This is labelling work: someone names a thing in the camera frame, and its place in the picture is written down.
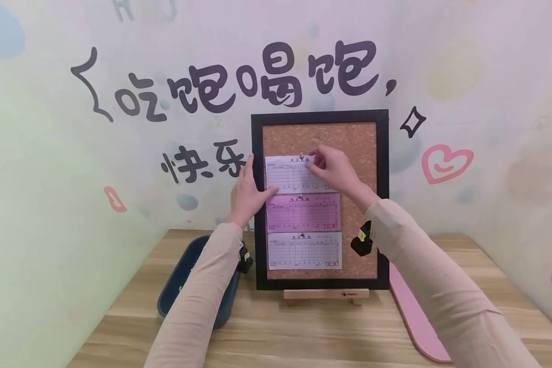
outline blue plastic bin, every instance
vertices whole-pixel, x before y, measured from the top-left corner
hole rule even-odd
[[[180,286],[183,286],[186,282],[192,267],[194,267],[194,264],[198,261],[198,257],[201,255],[202,249],[209,240],[209,237],[209,235],[205,235],[192,240],[192,242],[188,244],[188,247],[186,247],[182,257],[180,257],[176,268],[174,268],[172,275],[169,277],[168,282],[157,299],[157,312],[162,317],[168,314],[178,294],[180,294]],[[231,316],[231,308],[236,298],[239,278],[240,273],[235,270],[225,290],[225,295],[223,295],[221,306],[219,306],[217,318],[215,318],[215,324],[213,326],[214,329],[220,329],[225,326],[225,323],[227,323]]]

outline pastel wall mural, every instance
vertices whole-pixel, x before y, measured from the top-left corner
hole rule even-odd
[[[552,0],[0,0],[0,367],[65,366],[167,229],[223,221],[250,114],[374,108],[391,198],[552,320]]]

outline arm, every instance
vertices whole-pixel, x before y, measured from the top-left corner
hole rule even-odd
[[[374,201],[366,218],[374,244],[395,264],[456,367],[540,367],[503,314],[399,205]]]
[[[240,259],[242,229],[221,224],[188,276],[157,333],[145,368],[200,368],[213,324]]]

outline wooden easel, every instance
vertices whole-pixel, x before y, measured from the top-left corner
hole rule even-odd
[[[299,299],[350,299],[353,305],[361,305],[362,299],[370,297],[367,288],[317,288],[284,290],[284,301],[294,306]]]

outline pink lips drawing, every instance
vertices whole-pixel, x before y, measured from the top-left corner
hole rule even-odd
[[[433,166],[433,169],[439,174],[445,174],[445,175],[440,175],[438,177],[435,177],[434,175],[431,174],[429,157],[431,156],[432,153],[436,151],[441,151],[444,154],[444,163],[449,163],[451,160],[457,158],[458,156],[464,156],[466,158],[466,162],[462,165],[462,167],[460,167],[458,170],[454,171],[453,173],[450,173],[450,171],[454,170],[454,165],[442,167],[439,164],[435,164]],[[422,156],[423,174],[425,175],[427,182],[430,183],[431,185],[448,181],[450,179],[454,179],[460,176],[463,172],[465,172],[466,169],[472,163],[473,158],[474,158],[474,152],[471,150],[458,150],[458,151],[452,152],[451,148],[446,144],[436,144],[435,146],[431,146],[430,148],[427,148],[427,151],[423,152],[423,156]]]
[[[106,194],[106,197],[108,197],[108,202],[110,203],[110,208],[112,208],[116,212],[126,212],[127,211],[127,208],[121,202],[121,199],[118,197],[117,191],[114,190],[113,187],[105,186],[104,187],[104,193]]]

